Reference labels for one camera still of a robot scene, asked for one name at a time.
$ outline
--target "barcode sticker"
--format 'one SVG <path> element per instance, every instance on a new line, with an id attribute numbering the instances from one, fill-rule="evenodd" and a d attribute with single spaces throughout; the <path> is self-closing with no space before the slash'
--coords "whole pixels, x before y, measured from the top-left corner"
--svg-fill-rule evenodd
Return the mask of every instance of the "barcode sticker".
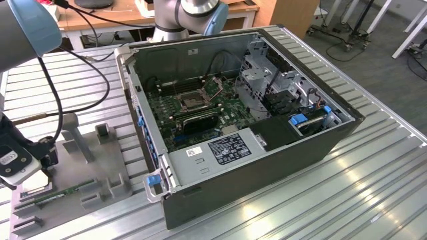
<path id="1" fill-rule="evenodd" d="M 202 154 L 202 153 L 203 153 L 202 147 L 199 146 L 197 148 L 187 150 L 189 157 L 197 156 L 198 154 Z"/>

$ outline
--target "caster wheel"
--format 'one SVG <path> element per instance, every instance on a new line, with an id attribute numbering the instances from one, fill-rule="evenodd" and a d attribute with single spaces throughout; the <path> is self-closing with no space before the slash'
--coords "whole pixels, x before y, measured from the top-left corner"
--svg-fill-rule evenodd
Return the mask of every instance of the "caster wheel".
<path id="1" fill-rule="evenodd" d="M 366 41 L 365 44 L 363 44 L 363 50 L 367 50 L 369 46 L 370 46 L 370 42 Z"/>
<path id="2" fill-rule="evenodd" d="M 311 37 L 314 34 L 315 34 L 315 29 L 311 28 L 309 31 L 309 36 Z"/>

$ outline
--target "circuit board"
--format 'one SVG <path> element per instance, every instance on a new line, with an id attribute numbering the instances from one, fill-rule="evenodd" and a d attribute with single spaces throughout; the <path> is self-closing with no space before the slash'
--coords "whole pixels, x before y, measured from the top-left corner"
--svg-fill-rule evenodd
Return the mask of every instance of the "circuit board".
<path id="1" fill-rule="evenodd" d="M 147 93 L 149 103 L 170 153 L 229 134 L 255 123 L 255 118 L 235 91 L 235 82 L 226 78 L 211 78 L 202 89 L 171 96 L 159 92 Z M 189 134 L 183 129 L 191 120 L 209 119 L 209 129 Z"/>

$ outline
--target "black cable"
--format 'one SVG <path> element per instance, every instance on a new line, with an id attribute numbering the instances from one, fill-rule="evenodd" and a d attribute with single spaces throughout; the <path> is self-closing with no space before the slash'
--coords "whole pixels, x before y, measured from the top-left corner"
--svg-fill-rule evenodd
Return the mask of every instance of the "black cable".
<path id="1" fill-rule="evenodd" d="M 425 50 L 425 47 L 427 46 L 427 39 L 422 42 L 422 44 L 419 45 L 419 49 Z"/>
<path id="2" fill-rule="evenodd" d="M 309 91 L 307 91 L 307 107 L 311 106 L 311 104 L 310 104 L 310 95 L 314 94 L 315 93 L 314 91 L 317 91 L 317 90 L 318 89 L 315 89 L 315 88 L 310 88 Z"/>
<path id="3" fill-rule="evenodd" d="M 127 43 L 123 43 L 121 46 L 119 46 L 119 48 L 122 48 L 125 45 L 127 45 L 129 44 L 129 42 Z M 101 62 L 105 62 L 113 55 L 115 54 L 115 51 L 113 51 L 103 59 L 101 59 L 101 60 L 98 60 L 98 59 L 95 59 L 95 58 L 93 58 L 93 57 L 87 57 L 87 56 L 84 56 L 83 58 L 84 59 L 90 59 L 90 61 L 91 62 L 97 62 L 97 63 L 101 63 Z"/>
<path id="4" fill-rule="evenodd" d="M 326 18 L 323 16 L 323 8 L 322 8 L 322 0 L 319 1 L 319 8 L 321 8 L 321 16 L 322 16 L 322 19 L 323 19 L 323 23 L 322 23 L 322 27 L 329 27 L 329 25 L 326 24 Z"/>
<path id="5" fill-rule="evenodd" d="M 109 47 L 111 44 L 114 44 L 114 42 L 115 42 L 115 40 L 117 40 L 117 36 L 118 36 L 118 33 L 115 32 L 115 33 L 114 33 L 114 36 L 113 36 L 111 42 L 110 42 L 109 44 L 101 43 L 102 47 Z"/>
<path id="6" fill-rule="evenodd" d="M 147 78 L 146 82 L 145 82 L 145 89 L 147 90 L 149 89 L 149 84 L 151 82 L 151 80 L 154 80 L 155 82 L 159 80 L 157 76 L 151 76 Z"/>
<path id="7" fill-rule="evenodd" d="M 97 34 L 97 31 L 95 31 L 95 28 L 93 26 L 93 23 L 90 22 L 90 20 L 87 19 L 87 17 L 79 12 L 76 11 L 75 9 L 72 9 L 79 15 L 80 17 L 84 19 L 84 21 L 87 22 L 87 24 L 90 25 L 93 31 L 94 31 L 94 35 L 95 35 L 95 38 L 97 38 L 97 47 L 99 47 L 99 44 L 101 44 L 101 41 L 99 41 L 99 36 Z"/>
<path id="8" fill-rule="evenodd" d="M 64 111 L 63 114 L 75 114 L 75 113 L 79 113 L 79 112 L 83 112 L 86 110 L 90 110 L 93 108 L 95 108 L 98 105 L 101 105 L 105 100 L 107 99 L 109 97 L 109 94 L 111 92 L 111 84 L 109 82 L 109 79 L 106 77 L 106 75 L 102 73 L 102 71 L 84 59 L 84 57 L 82 57 L 80 55 L 75 54 L 72 51 L 70 51 L 68 49 L 63 48 L 63 47 L 59 47 L 60 50 L 63 50 L 64 52 L 68 52 L 71 55 L 74 55 L 78 59 L 80 59 L 98 73 L 99 75 L 102 76 L 103 80 L 106 81 L 106 84 L 107 84 L 107 91 L 106 91 L 106 94 L 105 96 L 102 97 L 102 99 L 94 103 L 93 105 L 87 106 L 87 107 L 83 107 L 80 109 L 76 109 L 76 110 L 71 110 L 71 111 Z M 59 112 L 55 112 L 55 113 L 48 113 L 47 116 L 48 117 L 54 117 L 54 116 L 58 116 L 60 113 Z"/>
<path id="9" fill-rule="evenodd" d="M 345 12 L 342 13 L 342 15 L 341 15 L 341 17 L 339 17 L 339 21 L 341 22 L 343 22 L 343 17 L 345 17 L 345 15 L 346 15 L 346 13 L 347 13 L 347 11 L 349 11 L 349 7 L 350 7 L 350 5 L 354 3 L 354 1 L 355 0 L 351 0 L 349 3 L 347 3 L 347 5 L 346 5 L 346 9 L 345 9 Z"/>
<path id="10" fill-rule="evenodd" d="M 86 15 L 91 16 L 93 18 L 97 18 L 97 19 L 99 19 L 99 20 L 103 20 L 103 21 L 110 22 L 110 23 L 114 23 L 114 24 L 119 24 L 119 25 L 123 25 L 123 26 L 129 26 L 129 27 L 131 27 L 131 28 L 149 29 L 149 28 L 155 28 L 155 27 L 157 27 L 157 26 L 138 26 L 138 25 L 131 25 L 131 24 L 127 24 L 127 23 L 123 23 L 123 22 L 119 22 L 119 21 L 114 21 L 114 20 L 106 19 L 106 18 L 103 18 L 103 17 L 101 17 L 101 16 L 97 16 L 97 15 L 94 15 L 93 13 L 90 13 L 90 12 L 87 12 L 87 11 L 83 11 L 83 10 L 80 10 L 79 8 L 76 8 L 76 7 L 71 6 L 71 5 L 70 5 L 70 8 L 71 8 L 72 10 L 75 10 L 76 12 L 80 12 L 80 13 L 83 13 L 83 14 L 86 14 Z"/>
<path id="11" fill-rule="evenodd" d="M 98 36 L 98 38 L 101 38 L 102 36 L 103 36 L 103 34 L 105 33 L 102 33 L 99 36 Z M 91 39 L 94 39 L 95 37 L 93 37 L 93 36 L 87 36 L 89 38 L 91 38 Z"/>
<path id="12" fill-rule="evenodd" d="M 278 71 L 277 71 L 275 74 L 274 74 L 273 80 L 271 80 L 271 82 L 270 82 L 270 84 L 269 84 L 269 86 L 267 86 L 267 88 L 266 88 L 266 93 L 265 93 L 265 95 L 269 94 L 269 91 L 270 91 L 270 89 L 273 88 L 273 86 L 274 86 L 274 84 L 275 84 L 275 82 L 277 82 L 277 80 L 278 80 L 278 78 L 279 78 L 279 74 L 281 74 L 281 70 L 278 69 Z"/>
<path id="13" fill-rule="evenodd" d="M 43 69 L 43 72 L 44 72 L 44 76 L 46 76 L 46 80 L 47 80 L 48 86 L 51 87 L 52 94 L 55 96 L 56 105 L 58 105 L 58 116 L 59 116 L 58 129 L 56 129 L 55 136 L 51 139 L 51 141 L 55 143 L 56 140 L 59 139 L 60 135 L 62 135 L 63 125 L 64 125 L 63 103 L 62 103 L 59 92 L 58 92 L 58 90 L 55 88 L 55 84 L 54 84 L 54 81 L 52 81 L 52 78 L 51 78 L 51 75 L 50 75 L 50 72 L 48 72 L 48 68 L 47 68 L 46 62 L 43 61 L 42 57 L 38 57 L 38 59 L 39 59 L 39 63 L 40 63 L 40 66 L 42 66 L 42 69 Z"/>
<path id="14" fill-rule="evenodd" d="M 333 48 L 335 48 L 337 46 L 342 45 L 342 44 L 343 44 L 343 42 L 333 45 L 333 46 L 326 50 L 326 54 L 327 54 L 329 57 L 330 57 L 331 59 L 334 59 L 335 61 L 339 61 L 339 62 L 342 62 L 342 63 L 349 63 L 349 62 L 353 61 L 357 57 L 359 57 L 361 54 L 363 54 L 363 53 L 366 52 L 366 49 L 365 49 L 365 50 L 363 50 L 362 52 L 359 52 L 353 58 L 346 59 L 346 60 L 338 59 L 338 58 L 335 58 L 334 56 L 331 56 L 330 50 L 331 50 Z"/>
<path id="15" fill-rule="evenodd" d="M 206 75 L 205 75 L 205 78 L 207 79 L 210 74 L 211 74 L 211 71 L 213 71 L 213 66 L 214 66 L 214 63 L 215 63 L 215 60 L 217 58 L 219 57 L 219 55 L 222 55 L 223 53 L 231 55 L 233 57 L 235 57 L 238 59 L 238 61 L 242 63 L 242 59 L 239 58 L 239 56 L 237 54 L 234 54 L 233 52 L 227 51 L 227 50 L 221 50 L 218 53 L 215 53 L 215 56 L 211 60 L 211 63 L 209 65 L 209 69 L 206 71 Z"/>
<path id="16" fill-rule="evenodd" d="M 414 59 L 414 61 L 418 63 L 418 65 L 423 68 L 423 70 L 427 72 L 427 68 L 423 66 L 423 64 L 421 63 L 421 61 L 418 60 L 418 58 L 409 52 L 409 56 L 407 56 L 407 61 L 406 61 L 406 64 L 407 64 L 407 67 L 410 69 L 410 71 L 423 80 L 427 82 L 427 79 L 425 77 L 422 77 L 415 71 L 414 69 L 411 68 L 411 64 L 410 64 L 410 60 L 411 58 Z"/>
<path id="17" fill-rule="evenodd" d="M 342 40 L 346 44 L 350 45 L 350 43 L 349 43 L 343 38 L 341 38 L 339 36 L 335 36 L 335 35 L 330 34 L 329 32 L 322 31 L 322 30 L 319 30 L 319 29 L 317 29 L 317 31 L 319 31 L 322 34 L 325 34 L 325 35 L 327 35 L 327 36 L 330 36 L 330 37 L 334 37 L 334 38 Z"/>

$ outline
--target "gray carpet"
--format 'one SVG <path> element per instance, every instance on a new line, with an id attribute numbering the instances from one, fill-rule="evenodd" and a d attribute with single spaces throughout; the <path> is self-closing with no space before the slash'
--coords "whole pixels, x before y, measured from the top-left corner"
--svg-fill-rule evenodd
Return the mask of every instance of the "gray carpet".
<path id="1" fill-rule="evenodd" d="M 345 0 L 337 16 L 337 22 L 345 12 L 350 0 Z M 331 9 L 334 0 L 322 0 L 322 7 Z M 359 15 L 365 9 L 366 3 L 361 1 L 358 8 L 349 21 L 355 27 Z M 373 8 L 365 24 L 363 30 L 367 30 L 379 10 Z M 410 22 L 403 18 L 387 14 L 371 35 L 371 45 L 365 53 L 351 62 L 339 62 L 331 59 L 326 50 L 341 40 L 317 32 L 305 41 L 309 45 L 337 65 L 337 67 L 367 89 L 367 91 L 413 124 L 419 131 L 427 135 L 427 82 L 423 81 L 409 69 L 409 54 L 403 53 L 399 59 L 393 59 L 393 55 L 405 42 L 409 34 L 405 29 Z M 427 38 L 427 34 L 421 33 L 415 43 L 421 43 Z M 342 60 L 350 59 L 362 51 L 362 46 L 355 47 L 351 52 L 346 52 L 345 46 L 331 49 L 330 54 Z M 423 59 L 423 65 L 427 67 L 427 57 Z M 425 77 L 427 74 L 414 61 L 410 62 L 414 70 Z"/>

